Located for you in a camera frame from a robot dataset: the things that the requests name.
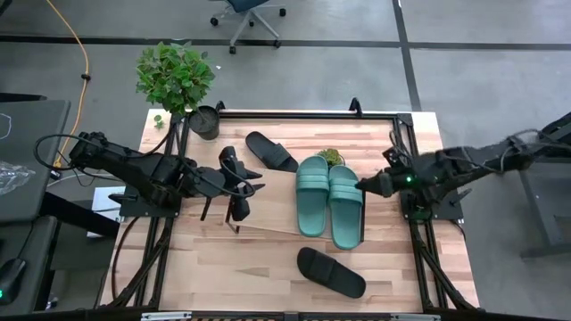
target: black plant pot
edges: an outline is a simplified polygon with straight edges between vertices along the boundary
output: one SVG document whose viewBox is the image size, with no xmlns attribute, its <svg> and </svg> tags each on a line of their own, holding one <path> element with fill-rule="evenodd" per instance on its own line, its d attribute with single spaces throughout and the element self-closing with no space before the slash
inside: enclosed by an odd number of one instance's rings
<svg viewBox="0 0 571 321">
<path fill-rule="evenodd" d="M 220 115 L 210 106 L 200 106 L 190 114 L 190 129 L 204 140 L 212 140 L 220 133 Z"/>
</svg>

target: wooden table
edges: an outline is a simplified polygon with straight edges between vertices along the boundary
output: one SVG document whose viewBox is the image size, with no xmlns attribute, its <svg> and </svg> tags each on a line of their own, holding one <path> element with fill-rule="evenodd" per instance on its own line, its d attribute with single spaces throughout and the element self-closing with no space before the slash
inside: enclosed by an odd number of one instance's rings
<svg viewBox="0 0 571 321">
<path fill-rule="evenodd" d="M 167 128 L 154 128 L 153 117 L 157 114 L 163 119 L 170 118 L 163 110 L 149 111 L 140 146 L 142 152 L 151 150 L 166 134 Z M 419 151 L 442 148 L 435 114 L 413 112 L 412 117 Z M 421 311 L 410 231 L 401 217 L 398 195 L 385 199 L 368 193 L 365 242 L 352 251 L 338 250 L 327 233 L 320 238 L 299 235 L 294 224 L 295 204 L 291 199 L 293 174 L 262 169 L 261 162 L 244 143 L 246 135 L 257 130 L 281 143 L 298 161 L 323 148 L 336 148 L 359 177 L 370 177 L 388 166 L 382 152 L 391 146 L 388 133 L 392 128 L 387 120 L 223 119 L 219 138 L 214 141 L 203 141 L 192 133 L 186 155 L 199 166 L 218 168 L 221 149 L 233 145 L 248 169 L 263 172 L 263 178 L 252 182 L 267 186 L 249 199 L 252 214 L 237 223 L 242 226 L 239 235 L 223 223 L 227 197 L 212 201 L 204 221 L 200 221 L 200 216 L 205 200 L 183 200 L 170 241 L 160 308 Z M 139 219 L 120 252 L 119 290 L 141 264 L 148 225 L 149 219 Z M 460 231 L 450 222 L 435 221 L 434 232 L 443 270 L 465 298 L 477 306 L 468 253 Z M 350 299 L 305 279 L 296 266 L 297 252 L 304 246 L 327 253 L 363 276 L 367 280 L 363 297 Z M 427 273 L 427 279 L 431 298 L 436 302 L 431 273 Z M 152 285 L 153 282 L 148 283 L 147 293 L 151 292 Z M 102 303 L 110 300 L 111 281 L 107 277 Z"/>
</svg>

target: floor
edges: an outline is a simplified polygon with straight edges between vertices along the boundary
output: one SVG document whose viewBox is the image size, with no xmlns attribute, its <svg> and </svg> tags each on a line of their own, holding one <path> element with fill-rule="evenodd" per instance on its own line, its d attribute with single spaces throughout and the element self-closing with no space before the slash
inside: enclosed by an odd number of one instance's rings
<svg viewBox="0 0 571 321">
<path fill-rule="evenodd" d="M 139 145 L 152 107 L 135 93 L 135 60 L 144 44 L 158 38 L 192 39 L 197 49 L 208 51 L 217 78 L 204 102 L 223 100 L 228 108 L 344 110 L 357 96 L 367 111 L 435 111 L 446 146 L 490 144 L 569 112 L 571 3 L 566 0 L 290 0 L 285 18 L 276 11 L 262 13 L 282 34 L 283 46 L 276 50 L 249 41 L 237 47 L 237 55 L 228 54 L 224 39 L 231 38 L 238 21 L 224 20 L 217 28 L 208 22 L 222 9 L 218 2 L 53 2 L 82 37 L 103 37 L 106 43 L 141 38 L 132 45 L 97 45 L 91 38 L 92 45 L 86 45 L 93 80 L 79 126 L 132 147 Z M 68 37 L 69 32 L 47 4 L 20 0 L 0 17 L 0 35 Z M 243 38 L 269 35 L 256 25 L 246 27 Z M 85 68 L 78 46 L 18 39 L 25 41 L 0 43 L 0 91 L 42 94 L 77 107 Z M 568 318 L 571 258 L 519 258 L 539 244 L 539 234 L 518 175 L 486 177 L 470 187 L 462 206 L 482 307 Z M 85 200 L 93 187 L 78 189 L 70 179 L 53 191 Z M 104 268 L 107 258 L 101 256 Z M 93 271 L 70 272 L 67 279 L 98 284 L 94 280 L 101 273 Z M 73 283 L 60 282 L 60 292 L 67 293 L 59 294 L 62 306 L 66 297 L 80 296 L 90 298 L 81 303 L 84 308 L 93 305 L 94 295 L 68 289 Z"/>
</svg>

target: small plant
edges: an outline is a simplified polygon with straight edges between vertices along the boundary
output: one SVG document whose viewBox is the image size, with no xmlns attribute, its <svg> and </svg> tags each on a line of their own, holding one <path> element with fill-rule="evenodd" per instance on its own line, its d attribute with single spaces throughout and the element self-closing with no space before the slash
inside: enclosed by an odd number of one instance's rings
<svg viewBox="0 0 571 321">
<path fill-rule="evenodd" d="M 157 129 L 162 129 L 164 127 L 164 121 L 162 121 L 161 115 L 154 116 L 154 127 Z"/>
<path fill-rule="evenodd" d="M 214 80 L 206 56 L 176 44 L 145 49 L 137 60 L 137 92 L 146 94 L 147 102 L 161 103 L 165 111 L 184 114 L 188 107 L 201 114 L 198 103 Z"/>
<path fill-rule="evenodd" d="M 318 152 L 318 156 L 323 157 L 327 161 L 329 167 L 334 167 L 335 165 L 344 165 L 345 161 L 343 157 L 333 148 L 327 148 L 321 152 Z"/>
</svg>

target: slide sandal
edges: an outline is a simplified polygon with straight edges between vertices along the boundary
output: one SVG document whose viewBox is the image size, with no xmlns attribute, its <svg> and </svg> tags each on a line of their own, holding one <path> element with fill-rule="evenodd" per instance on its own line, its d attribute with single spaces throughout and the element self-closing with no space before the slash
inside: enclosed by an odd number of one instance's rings
<svg viewBox="0 0 571 321">
<path fill-rule="evenodd" d="M 363 192 L 355 188 L 358 181 L 357 175 L 343 165 L 329 170 L 331 238 L 341 250 L 353 249 L 360 243 Z"/>
<path fill-rule="evenodd" d="M 297 223 L 305 236 L 320 236 L 325 231 L 329 170 L 321 156 L 302 161 L 295 174 Z"/>
<path fill-rule="evenodd" d="M 246 145 L 268 169 L 295 173 L 298 168 L 297 161 L 282 144 L 274 144 L 260 132 L 248 134 Z"/>
<path fill-rule="evenodd" d="M 360 298 L 367 289 L 362 276 L 310 248 L 302 248 L 297 254 L 297 267 L 309 280 L 350 298 Z"/>
</svg>

